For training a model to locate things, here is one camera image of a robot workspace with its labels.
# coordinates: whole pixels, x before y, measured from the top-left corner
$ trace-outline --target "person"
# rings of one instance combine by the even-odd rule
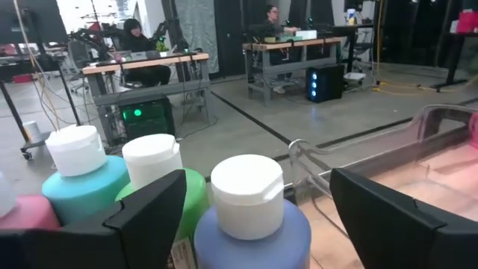
[[[155,50],[155,40],[148,40],[144,36],[141,24],[136,19],[127,19],[123,29],[125,34],[122,38],[122,49],[132,52]],[[128,69],[127,72],[126,77],[129,81],[139,81],[145,87],[168,84],[171,76],[171,69],[162,65]]]
[[[279,20],[279,9],[277,6],[268,4],[266,7],[267,10],[267,19],[265,21],[266,30],[265,35],[268,37],[279,37],[281,34],[285,32],[295,33],[299,29],[296,27],[284,27],[277,23]],[[278,65],[278,64],[285,64],[290,63],[292,61],[292,57],[288,55],[286,51],[281,49],[274,49],[269,51],[270,56],[270,64]],[[285,79],[291,78],[292,73],[288,72],[286,74],[279,74],[277,75],[278,81],[284,81]],[[285,90],[282,86],[277,86],[273,88],[273,91],[279,94],[285,93]]]

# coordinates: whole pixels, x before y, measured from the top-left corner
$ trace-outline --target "bottle label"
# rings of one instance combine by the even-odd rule
[[[167,269],[196,269],[194,252],[189,238],[173,243],[171,254],[167,261]]]

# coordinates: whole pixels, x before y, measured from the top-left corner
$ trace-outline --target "pink bottle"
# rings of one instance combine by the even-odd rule
[[[468,128],[470,130],[470,145],[475,149],[478,149],[478,112],[471,115]]]
[[[41,195],[15,197],[0,173],[0,229],[58,229],[50,202]]]

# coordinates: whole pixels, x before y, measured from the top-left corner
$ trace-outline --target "metal table frame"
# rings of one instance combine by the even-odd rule
[[[121,93],[107,93],[105,80],[102,73],[93,73],[86,75],[88,84],[90,85],[93,101],[95,102],[96,110],[98,111],[99,119],[102,124],[105,138],[109,145],[113,145],[114,133],[111,128],[110,106],[112,105],[131,105],[135,103],[147,102],[161,98],[161,96],[192,93],[198,90],[204,93],[204,102],[206,107],[206,117],[209,124],[214,121],[214,109],[212,106],[212,95],[209,89],[209,71],[208,60],[198,60],[201,67],[202,76],[191,81],[180,82],[177,84],[168,84],[163,86],[155,86],[148,88],[140,88],[135,90],[128,90]]]
[[[271,94],[272,81],[270,78],[271,75],[303,70],[309,67],[321,67],[328,64],[336,64],[337,63],[336,50],[338,49],[338,44],[339,43],[326,43],[325,45],[312,45],[312,46],[330,46],[330,50],[329,50],[330,55],[324,59],[317,59],[317,60],[311,60],[311,61],[307,61],[307,46],[296,46],[296,47],[302,47],[302,55],[301,55],[300,61],[295,63],[279,64],[279,65],[270,64],[269,50],[259,51],[259,50],[246,49],[244,54],[245,64],[246,64],[246,77],[249,78],[249,73],[251,72],[249,67],[252,67],[253,69],[261,70],[262,78],[264,79],[263,87],[255,83],[250,83],[248,81],[247,90],[249,91],[249,98],[252,97],[252,93],[254,92],[254,90],[259,91],[263,93],[265,106],[268,106],[270,103],[270,100],[272,99],[271,98],[272,97],[272,94]],[[255,53],[255,52],[262,53],[262,68],[252,66],[252,53]]]
[[[452,37],[452,47],[450,51],[450,65],[448,67],[447,80],[442,83],[431,85],[433,89],[439,91],[441,88],[451,85],[457,85],[461,83],[468,82],[467,79],[455,79],[456,69],[458,68],[458,63],[460,61],[460,55],[462,54],[463,45],[465,44],[466,37],[478,37],[476,33],[466,33],[466,34],[449,34]]]

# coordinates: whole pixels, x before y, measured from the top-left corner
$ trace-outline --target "workbench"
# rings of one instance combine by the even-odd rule
[[[121,64],[101,64],[100,66],[92,66],[83,68],[82,72],[90,85],[93,101],[98,111],[99,119],[105,131],[105,138],[108,144],[113,143],[114,131],[111,128],[109,117],[112,105],[132,105],[141,102],[147,102],[160,99],[162,96],[174,94],[186,94],[196,92],[198,90],[204,93],[204,102],[206,107],[206,117],[208,122],[212,123],[214,118],[214,109],[212,108],[212,95],[209,89],[209,71],[208,71],[207,53],[197,53],[195,55],[172,54],[165,58],[148,59],[144,61],[123,61]],[[141,67],[153,67],[157,65],[171,65],[178,63],[198,62],[201,74],[198,79],[191,79],[177,84],[168,84],[155,87],[145,87],[133,90],[123,91],[121,93],[108,93],[103,73],[116,72],[118,70],[135,69]]]
[[[333,37],[326,39],[302,40],[295,42],[283,43],[244,43],[242,48],[246,52],[246,74],[247,78],[253,77],[252,69],[258,69],[262,74],[262,83],[255,83],[255,81],[248,81],[247,88],[249,97],[251,97],[254,90],[263,93],[264,104],[267,106],[271,100],[272,81],[271,76],[293,72],[297,70],[307,69],[309,67],[320,67],[328,64],[336,64],[336,49],[340,44],[341,38]],[[331,46],[330,54],[327,58],[307,61],[307,46]],[[274,49],[290,49],[302,48],[300,61],[287,64],[271,65],[270,51]],[[252,54],[262,54],[261,66],[254,67],[252,65]]]

